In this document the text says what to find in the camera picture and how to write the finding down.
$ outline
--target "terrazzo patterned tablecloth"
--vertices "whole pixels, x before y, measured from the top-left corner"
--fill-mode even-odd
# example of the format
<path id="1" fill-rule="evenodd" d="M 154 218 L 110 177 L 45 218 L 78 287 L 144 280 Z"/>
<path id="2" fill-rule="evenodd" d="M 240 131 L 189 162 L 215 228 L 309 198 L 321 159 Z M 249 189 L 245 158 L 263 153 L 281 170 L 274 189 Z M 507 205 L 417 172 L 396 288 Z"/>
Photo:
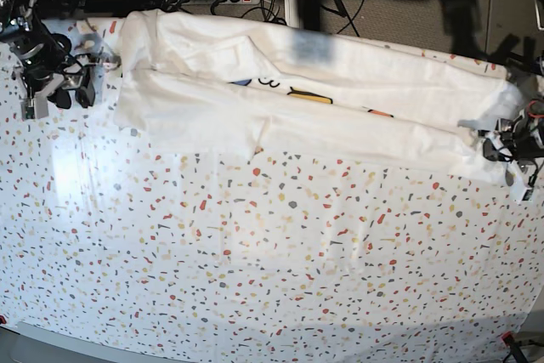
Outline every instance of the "terrazzo patterned tablecloth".
<path id="1" fill-rule="evenodd" d="M 9 326 L 194 362 L 475 362 L 541 290 L 541 199 L 297 152 L 160 155 L 113 125 L 118 71 L 92 109 L 22 122 L 0 59 Z"/>

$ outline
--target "speckled table surface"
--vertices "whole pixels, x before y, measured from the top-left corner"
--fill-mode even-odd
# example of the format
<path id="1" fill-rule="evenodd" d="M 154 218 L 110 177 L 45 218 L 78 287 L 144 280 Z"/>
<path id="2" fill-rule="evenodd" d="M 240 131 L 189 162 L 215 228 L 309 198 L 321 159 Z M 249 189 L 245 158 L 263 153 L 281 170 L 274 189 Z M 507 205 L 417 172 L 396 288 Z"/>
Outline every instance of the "speckled table surface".
<path id="1" fill-rule="evenodd" d="M 64 25 L 118 43 L 111 20 Z M 22 122 L 0 59 L 11 326 L 188 361 L 475 362 L 505 354 L 541 290 L 542 202 L 297 152 L 160 155 L 112 123 L 119 71 L 95 107 Z"/>

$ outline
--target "white cloth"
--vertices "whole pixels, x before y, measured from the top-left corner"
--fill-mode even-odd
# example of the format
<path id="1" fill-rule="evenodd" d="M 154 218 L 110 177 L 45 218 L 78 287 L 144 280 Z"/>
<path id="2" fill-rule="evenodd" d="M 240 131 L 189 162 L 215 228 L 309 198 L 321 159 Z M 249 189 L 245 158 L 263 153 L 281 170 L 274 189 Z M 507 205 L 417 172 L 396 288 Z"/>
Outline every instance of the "white cloth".
<path id="1" fill-rule="evenodd" d="M 492 127 L 520 103 L 518 90 L 502 79 L 422 57 L 183 13 L 130 14 L 122 63 L 116 124 L 148 132 L 158 150 L 169 152 L 250 159 L 260 146 L 501 183 L 504 166 L 486 161 L 474 133 L 460 125 Z M 257 79 L 274 87 L 255 87 Z M 253 82 L 230 83 L 243 80 Z M 334 104 L 287 97 L 289 90 Z"/>

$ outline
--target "white garment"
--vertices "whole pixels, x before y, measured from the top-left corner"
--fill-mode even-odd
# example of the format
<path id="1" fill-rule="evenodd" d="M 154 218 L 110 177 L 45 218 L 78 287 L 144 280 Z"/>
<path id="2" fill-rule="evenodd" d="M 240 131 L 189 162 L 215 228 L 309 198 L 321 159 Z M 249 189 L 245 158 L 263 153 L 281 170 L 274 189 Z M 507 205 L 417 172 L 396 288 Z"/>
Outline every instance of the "white garment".
<path id="1" fill-rule="evenodd" d="M 157 149 L 169 152 L 250 159 L 260 146 L 501 183 L 504 166 L 486 161 L 471 147 L 475 135 L 459 125 L 493 126 L 520 103 L 504 80 L 422 57 L 346 37 L 183 13 L 130 14 L 122 62 L 116 124 L 147 131 Z M 263 78 L 278 86 L 254 87 Z M 253 82 L 230 84 L 243 80 Z M 287 97 L 290 89 L 334 105 Z"/>

